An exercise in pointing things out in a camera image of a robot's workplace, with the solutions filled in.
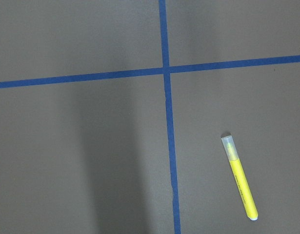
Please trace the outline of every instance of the highlighter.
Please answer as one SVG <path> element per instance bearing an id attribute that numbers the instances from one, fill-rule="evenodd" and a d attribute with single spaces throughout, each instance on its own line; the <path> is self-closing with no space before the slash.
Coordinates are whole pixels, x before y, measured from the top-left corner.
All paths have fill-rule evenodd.
<path id="1" fill-rule="evenodd" d="M 221 138 L 224 149 L 226 150 L 230 166 L 236 180 L 240 196 L 243 201 L 243 205 L 246 211 L 247 216 L 250 220 L 258 219 L 258 212 L 252 197 L 252 193 L 249 189 L 242 164 L 239 159 L 238 152 L 234 145 L 232 136 L 225 136 Z"/>

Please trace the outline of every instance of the pen cap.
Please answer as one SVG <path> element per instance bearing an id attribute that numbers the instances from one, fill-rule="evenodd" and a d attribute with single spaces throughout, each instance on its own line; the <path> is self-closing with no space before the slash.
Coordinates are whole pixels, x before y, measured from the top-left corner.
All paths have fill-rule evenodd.
<path id="1" fill-rule="evenodd" d="M 239 155 L 234 145 L 232 136 L 225 136 L 221 138 L 224 149 L 226 150 L 229 161 L 235 161 L 239 159 Z"/>

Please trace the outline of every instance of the blue tape strip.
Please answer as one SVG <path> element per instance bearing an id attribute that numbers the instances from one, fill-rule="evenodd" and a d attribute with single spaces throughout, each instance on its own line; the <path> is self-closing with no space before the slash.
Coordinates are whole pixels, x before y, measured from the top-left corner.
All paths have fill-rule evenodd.
<path id="1" fill-rule="evenodd" d="M 169 72 L 167 15 L 166 15 L 165 0 L 159 0 L 159 7 L 160 7 L 161 52 L 162 52 L 162 62 L 163 62 L 164 90 L 165 90 L 165 98 L 166 98 L 165 106 L 166 106 L 168 150 L 169 150 L 169 167 L 170 167 L 171 186 L 173 189 L 174 230 L 175 230 L 175 234 L 181 234 L 174 120 L 173 120 L 173 104 L 172 104 L 171 81 L 170 81 L 170 72 Z"/>
<path id="2" fill-rule="evenodd" d="M 105 73 L 74 75 L 74 76 L 65 76 L 65 77 L 23 79 L 23 80 L 0 82 L 0 89 L 11 88 L 11 87 L 30 86 L 30 85 L 78 82 L 78 81 L 87 81 L 87 80 L 139 77 L 139 76 L 159 75 L 162 73 L 163 73 L 162 68 L 148 68 L 148 69 L 139 69 L 139 70 L 128 70 L 128 71 L 120 71 L 120 72 L 105 72 Z"/>
<path id="3" fill-rule="evenodd" d="M 194 71 L 205 71 L 205 70 L 215 70 L 215 69 L 235 68 L 235 67 L 251 67 L 251 66 L 262 66 L 262 65 L 294 63 L 294 62 L 300 62 L 300 55 L 173 66 L 169 68 L 169 72 L 170 73 L 194 72 Z"/>

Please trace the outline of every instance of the yellow pen barrel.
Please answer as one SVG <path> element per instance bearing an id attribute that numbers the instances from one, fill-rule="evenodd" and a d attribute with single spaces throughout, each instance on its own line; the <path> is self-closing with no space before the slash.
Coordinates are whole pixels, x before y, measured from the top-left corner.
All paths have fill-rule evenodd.
<path id="1" fill-rule="evenodd" d="M 257 220 L 258 212 L 252 197 L 252 193 L 249 189 L 244 170 L 242 168 L 242 164 L 239 159 L 237 150 L 235 148 L 232 136 L 223 137 L 222 143 L 226 150 L 230 166 L 234 175 L 234 179 L 236 180 L 239 193 L 242 198 L 243 205 L 245 207 L 246 214 L 251 220 Z"/>

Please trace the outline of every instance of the yellow marker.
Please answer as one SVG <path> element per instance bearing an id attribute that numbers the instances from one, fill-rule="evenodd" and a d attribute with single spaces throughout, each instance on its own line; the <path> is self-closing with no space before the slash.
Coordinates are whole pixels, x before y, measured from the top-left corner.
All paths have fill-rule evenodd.
<path id="1" fill-rule="evenodd" d="M 232 136 L 225 136 L 221 138 L 224 149 L 226 150 L 232 172 L 234 175 L 234 178 L 236 180 L 244 207 L 247 216 L 250 218 L 250 220 L 257 220 L 258 219 L 258 212 L 251 194 L 251 191 L 249 189 L 239 156 L 238 152 L 236 150 L 236 147 L 234 145 Z"/>

